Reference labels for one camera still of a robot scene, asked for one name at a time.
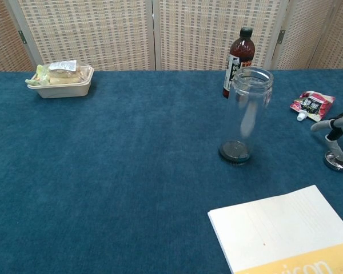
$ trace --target black lid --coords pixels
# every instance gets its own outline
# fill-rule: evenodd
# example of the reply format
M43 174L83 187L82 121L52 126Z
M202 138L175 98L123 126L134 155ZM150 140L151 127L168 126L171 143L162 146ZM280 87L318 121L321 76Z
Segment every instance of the black lid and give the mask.
M253 28L242 27L240 30L240 37L252 37Z

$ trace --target white book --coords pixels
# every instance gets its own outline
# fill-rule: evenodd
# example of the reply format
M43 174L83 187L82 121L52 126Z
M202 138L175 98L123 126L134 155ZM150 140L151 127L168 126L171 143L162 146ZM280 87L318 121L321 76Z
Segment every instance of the white book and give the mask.
M343 244L343 221L316 186L208 216L232 273Z

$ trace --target table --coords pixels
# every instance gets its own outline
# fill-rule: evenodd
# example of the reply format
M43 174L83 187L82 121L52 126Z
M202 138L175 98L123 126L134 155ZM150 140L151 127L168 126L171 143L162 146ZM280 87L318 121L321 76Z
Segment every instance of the table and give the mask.
M42 99L0 72L0 273L229 273L211 209L316 184L343 219L343 173L296 121L306 90L343 70L273 71L264 134L245 166L218 156L223 71L95 72L83 98ZM343 148L343 137L340 139Z

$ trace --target plastic wrap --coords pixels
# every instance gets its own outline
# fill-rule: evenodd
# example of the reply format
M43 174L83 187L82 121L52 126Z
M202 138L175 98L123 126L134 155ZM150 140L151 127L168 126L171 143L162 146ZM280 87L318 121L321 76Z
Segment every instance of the plastic wrap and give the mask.
M35 77L25 82L32 86L82 83L89 77L89 68L76 60L38 65Z

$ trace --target bottle cap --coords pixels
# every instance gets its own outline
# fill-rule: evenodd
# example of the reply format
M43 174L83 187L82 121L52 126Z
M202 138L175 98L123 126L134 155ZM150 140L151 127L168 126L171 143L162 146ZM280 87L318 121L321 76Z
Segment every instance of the bottle cap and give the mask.
M308 112L306 110L300 110L297 115L297 120L302 121L308 116Z
M252 37L253 28L242 27L240 30L240 37Z

